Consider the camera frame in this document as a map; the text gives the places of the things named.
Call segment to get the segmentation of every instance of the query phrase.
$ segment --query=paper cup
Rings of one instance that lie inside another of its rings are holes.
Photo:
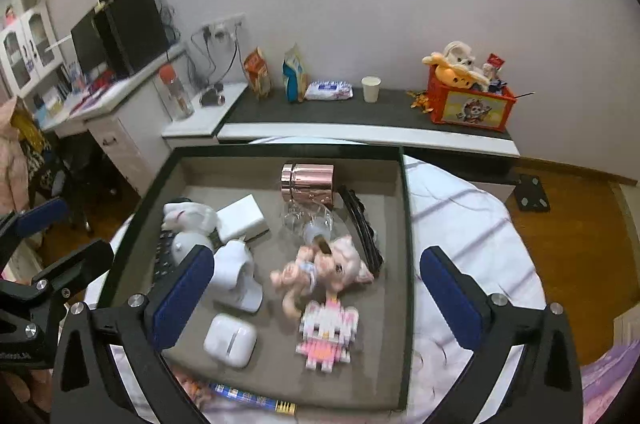
[[[376,76],[367,76],[362,78],[362,93],[367,103],[375,103],[378,100],[378,92],[380,91],[380,78]]]

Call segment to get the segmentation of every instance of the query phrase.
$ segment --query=orange box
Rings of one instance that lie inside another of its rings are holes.
[[[505,131],[511,108],[517,101],[508,87],[502,89],[502,95],[449,87],[436,78],[435,65],[429,70],[427,95],[433,108],[433,123],[497,131]]]

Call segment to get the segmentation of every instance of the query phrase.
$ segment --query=pink metallic container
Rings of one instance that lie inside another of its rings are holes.
[[[285,164],[280,176],[280,190],[285,202],[320,202],[334,205],[333,164]]]

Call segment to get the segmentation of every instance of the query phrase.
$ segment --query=white bedsheet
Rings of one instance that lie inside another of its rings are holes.
[[[271,138],[269,143],[337,143],[330,140]],[[439,245],[455,265],[470,274],[487,293],[502,292],[516,306],[544,308],[545,296],[520,236],[511,224],[505,206],[492,195],[446,171],[412,157],[404,157],[404,168],[411,195],[411,217],[414,236],[414,264],[422,250]],[[111,245],[117,249],[124,227]],[[414,352],[405,412],[377,415],[340,416],[327,412],[312,420],[299,422],[391,422],[421,423],[442,400],[464,369],[471,352],[458,346],[431,295],[416,273],[414,308]],[[104,278],[97,279],[86,291],[85,301],[97,301]],[[132,375],[121,348],[113,347],[116,362],[133,403],[141,417],[157,422],[140,387]],[[508,389],[518,364],[521,347],[514,347],[507,363],[476,422],[495,414]],[[204,410],[211,422],[234,424],[290,423],[292,419],[264,410],[248,409],[233,401],[216,398]]]

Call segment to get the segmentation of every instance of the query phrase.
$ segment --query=blue gripper pad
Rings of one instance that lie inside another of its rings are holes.
[[[491,321],[484,291],[473,278],[460,273],[437,245],[422,252],[420,277],[458,344],[475,351]]]
[[[158,352],[175,345],[213,276],[213,253],[195,245],[175,270],[149,292],[146,338]]]
[[[26,213],[18,215],[18,220],[15,223],[15,234],[24,239],[46,229],[54,222],[65,220],[68,217],[69,207],[62,198],[56,197]]]

